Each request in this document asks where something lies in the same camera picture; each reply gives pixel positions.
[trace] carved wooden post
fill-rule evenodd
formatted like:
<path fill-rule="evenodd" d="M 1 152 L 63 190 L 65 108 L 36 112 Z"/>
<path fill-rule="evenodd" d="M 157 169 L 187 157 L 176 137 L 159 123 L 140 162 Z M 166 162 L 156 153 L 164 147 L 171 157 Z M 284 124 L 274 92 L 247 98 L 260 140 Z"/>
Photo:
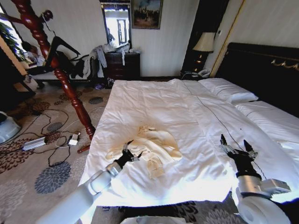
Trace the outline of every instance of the carved wooden post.
<path fill-rule="evenodd" d="M 47 35 L 43 30 L 42 20 L 37 17 L 32 9 L 30 0 L 12 0 L 21 14 L 22 23 L 31 31 L 32 36 L 37 40 L 44 58 L 47 57 L 50 49 L 50 43 L 47 40 Z M 59 61 L 56 57 L 51 62 L 51 67 L 54 68 L 55 76 L 60 80 L 65 94 L 71 99 L 71 104 L 75 108 L 81 123 L 85 126 L 86 132 L 90 140 L 93 138 L 95 128 L 93 127 L 90 117 L 86 112 L 81 100 L 78 99 L 76 92 L 72 88 L 68 77 L 64 71 L 59 68 Z"/>

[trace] beige cloth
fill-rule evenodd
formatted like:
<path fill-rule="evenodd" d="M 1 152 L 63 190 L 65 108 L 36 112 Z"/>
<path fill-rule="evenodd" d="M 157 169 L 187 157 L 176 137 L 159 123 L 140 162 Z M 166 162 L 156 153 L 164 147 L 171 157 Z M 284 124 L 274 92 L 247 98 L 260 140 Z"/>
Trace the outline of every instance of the beige cloth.
<path fill-rule="evenodd" d="M 108 160 L 116 160 L 122 156 L 123 145 L 112 148 L 106 155 Z M 154 127 L 142 126 L 138 135 L 133 138 L 128 149 L 134 155 L 142 152 L 141 158 L 147 161 L 150 178 L 164 174 L 163 165 L 179 161 L 182 154 L 173 136 L 166 131 L 157 131 Z"/>

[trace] painting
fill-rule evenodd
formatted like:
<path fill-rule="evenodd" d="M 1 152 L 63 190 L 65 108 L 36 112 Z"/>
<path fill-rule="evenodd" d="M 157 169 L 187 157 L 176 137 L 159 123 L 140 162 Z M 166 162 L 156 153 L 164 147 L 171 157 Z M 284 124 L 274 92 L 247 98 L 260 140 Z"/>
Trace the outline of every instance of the painting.
<path fill-rule="evenodd" d="M 163 0 L 131 0 L 133 29 L 160 29 Z"/>

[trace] floral rug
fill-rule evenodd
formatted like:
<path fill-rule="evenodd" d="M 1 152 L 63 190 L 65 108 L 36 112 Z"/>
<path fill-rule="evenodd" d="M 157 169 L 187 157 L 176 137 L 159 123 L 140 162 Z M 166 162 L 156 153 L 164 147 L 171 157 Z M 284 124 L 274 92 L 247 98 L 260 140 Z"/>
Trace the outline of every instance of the floral rug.
<path fill-rule="evenodd" d="M 77 95 L 96 127 L 110 90 L 95 90 L 83 84 Z M 78 185 L 88 154 L 77 153 L 90 140 L 70 100 L 56 85 L 46 85 L 36 95 L 7 112 L 22 126 L 19 133 L 0 145 L 0 223 L 33 224 Z M 80 131 L 76 146 L 65 144 Z M 22 151 L 27 141 L 45 136 L 46 145 Z M 221 202 L 185 202 L 176 205 L 128 208 L 98 207 L 94 224 L 119 224 L 126 217 L 142 215 L 184 217 L 200 224 L 242 224 L 228 195 Z"/>

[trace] white pillow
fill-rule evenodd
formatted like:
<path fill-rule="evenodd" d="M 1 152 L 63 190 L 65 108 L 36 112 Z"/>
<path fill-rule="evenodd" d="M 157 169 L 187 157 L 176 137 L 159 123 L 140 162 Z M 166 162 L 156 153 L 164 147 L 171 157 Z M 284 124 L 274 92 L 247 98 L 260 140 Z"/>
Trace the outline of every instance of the white pillow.
<path fill-rule="evenodd" d="M 263 101 L 235 105 L 299 163 L 299 119 Z"/>
<path fill-rule="evenodd" d="M 232 104 L 245 103 L 258 99 L 252 92 L 223 78 L 208 78 L 199 82 L 214 95 Z"/>

